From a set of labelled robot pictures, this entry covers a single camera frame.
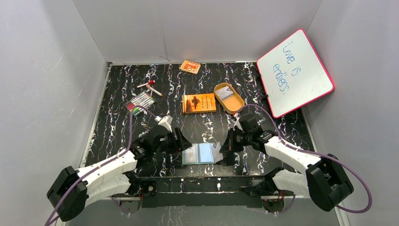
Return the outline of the white VIP credit card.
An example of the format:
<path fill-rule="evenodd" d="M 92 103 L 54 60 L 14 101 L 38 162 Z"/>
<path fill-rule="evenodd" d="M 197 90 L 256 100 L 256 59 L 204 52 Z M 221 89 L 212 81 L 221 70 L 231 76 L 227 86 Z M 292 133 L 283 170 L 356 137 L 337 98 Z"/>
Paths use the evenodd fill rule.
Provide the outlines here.
<path fill-rule="evenodd" d="M 183 151 L 184 164 L 196 164 L 198 162 L 198 148 L 196 144 Z"/>

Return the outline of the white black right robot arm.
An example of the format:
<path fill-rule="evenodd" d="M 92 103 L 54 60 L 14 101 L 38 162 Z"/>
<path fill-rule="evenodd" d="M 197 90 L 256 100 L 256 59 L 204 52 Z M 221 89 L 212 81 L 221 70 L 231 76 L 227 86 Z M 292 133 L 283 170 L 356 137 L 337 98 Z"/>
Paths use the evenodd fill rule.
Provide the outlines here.
<path fill-rule="evenodd" d="M 322 210 L 330 211 L 353 193 L 354 188 L 336 157 L 328 154 L 318 157 L 290 148 L 277 133 L 263 130 L 256 119 L 245 116 L 228 130 L 227 138 L 219 152 L 237 153 L 251 146 L 261 153 L 277 158 L 296 170 L 290 172 L 277 167 L 267 173 L 263 181 L 254 186 L 242 188 L 250 196 L 277 195 L 280 191 L 292 191 L 312 201 Z"/>

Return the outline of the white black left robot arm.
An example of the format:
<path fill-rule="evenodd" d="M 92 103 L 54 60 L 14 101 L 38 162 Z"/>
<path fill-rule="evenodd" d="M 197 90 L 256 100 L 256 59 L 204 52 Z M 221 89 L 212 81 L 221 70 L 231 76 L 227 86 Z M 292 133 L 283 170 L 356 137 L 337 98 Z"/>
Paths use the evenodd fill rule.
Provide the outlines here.
<path fill-rule="evenodd" d="M 45 224 L 72 220 L 88 205 L 115 194 L 144 193 L 145 186 L 134 172 L 137 167 L 147 164 L 158 152 L 174 154 L 191 147 L 179 128 L 156 125 L 106 160 L 80 169 L 64 168 L 46 194 L 54 210 Z"/>

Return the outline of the mint green card holder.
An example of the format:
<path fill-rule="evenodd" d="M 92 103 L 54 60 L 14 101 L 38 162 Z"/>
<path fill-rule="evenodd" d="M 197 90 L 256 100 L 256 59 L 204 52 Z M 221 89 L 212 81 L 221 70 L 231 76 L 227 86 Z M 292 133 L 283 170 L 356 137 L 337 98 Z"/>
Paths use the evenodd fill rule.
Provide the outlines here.
<path fill-rule="evenodd" d="M 221 148 L 220 143 L 201 143 L 196 144 L 198 148 L 198 162 L 193 165 L 198 164 L 216 164 L 219 161 L 223 160 L 223 154 L 219 153 L 219 149 Z"/>

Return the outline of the tan oval tray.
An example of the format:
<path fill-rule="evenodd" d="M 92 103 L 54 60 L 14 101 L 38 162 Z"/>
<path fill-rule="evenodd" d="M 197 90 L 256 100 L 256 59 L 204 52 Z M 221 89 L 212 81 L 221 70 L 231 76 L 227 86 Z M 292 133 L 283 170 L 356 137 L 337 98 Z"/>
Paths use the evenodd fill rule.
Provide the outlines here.
<path fill-rule="evenodd" d="M 215 92 L 225 86 L 229 86 L 234 94 L 225 100 L 221 100 Z M 233 86 L 226 82 L 216 85 L 214 88 L 214 94 L 216 99 L 222 105 L 223 109 L 229 114 L 235 114 L 240 108 L 242 108 L 246 104 L 242 97 L 238 94 L 238 92 L 233 88 Z"/>

